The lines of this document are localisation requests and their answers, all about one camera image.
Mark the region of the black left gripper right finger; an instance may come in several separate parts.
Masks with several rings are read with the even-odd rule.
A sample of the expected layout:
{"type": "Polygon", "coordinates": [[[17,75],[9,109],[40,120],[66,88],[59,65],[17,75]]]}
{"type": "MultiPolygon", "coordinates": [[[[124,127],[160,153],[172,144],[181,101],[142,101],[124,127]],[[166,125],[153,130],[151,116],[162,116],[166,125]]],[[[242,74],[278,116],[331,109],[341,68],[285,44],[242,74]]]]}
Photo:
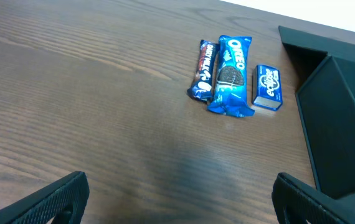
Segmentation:
{"type": "Polygon", "coordinates": [[[272,202],[279,223],[355,223],[355,193],[333,199],[281,172],[272,202]]]}

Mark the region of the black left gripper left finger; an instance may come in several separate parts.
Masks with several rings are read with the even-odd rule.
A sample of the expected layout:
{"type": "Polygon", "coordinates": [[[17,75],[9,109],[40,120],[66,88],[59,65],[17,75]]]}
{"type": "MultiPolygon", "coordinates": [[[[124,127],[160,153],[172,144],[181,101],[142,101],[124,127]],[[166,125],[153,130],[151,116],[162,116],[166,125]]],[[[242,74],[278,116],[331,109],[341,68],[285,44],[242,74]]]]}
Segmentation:
{"type": "Polygon", "coordinates": [[[87,176],[75,171],[0,210],[0,223],[80,224],[90,195],[87,176]]]}

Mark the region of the blue Oreo cookie pack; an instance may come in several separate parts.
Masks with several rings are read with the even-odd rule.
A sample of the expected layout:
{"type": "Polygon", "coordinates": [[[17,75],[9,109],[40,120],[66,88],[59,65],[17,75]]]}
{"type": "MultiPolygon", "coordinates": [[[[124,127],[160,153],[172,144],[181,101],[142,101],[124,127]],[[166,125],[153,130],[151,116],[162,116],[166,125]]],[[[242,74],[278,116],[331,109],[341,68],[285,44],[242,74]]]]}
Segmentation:
{"type": "Polygon", "coordinates": [[[247,103],[247,60],[250,36],[219,37],[219,58],[214,96],[207,109],[213,113],[243,118],[255,111],[247,103]]]}

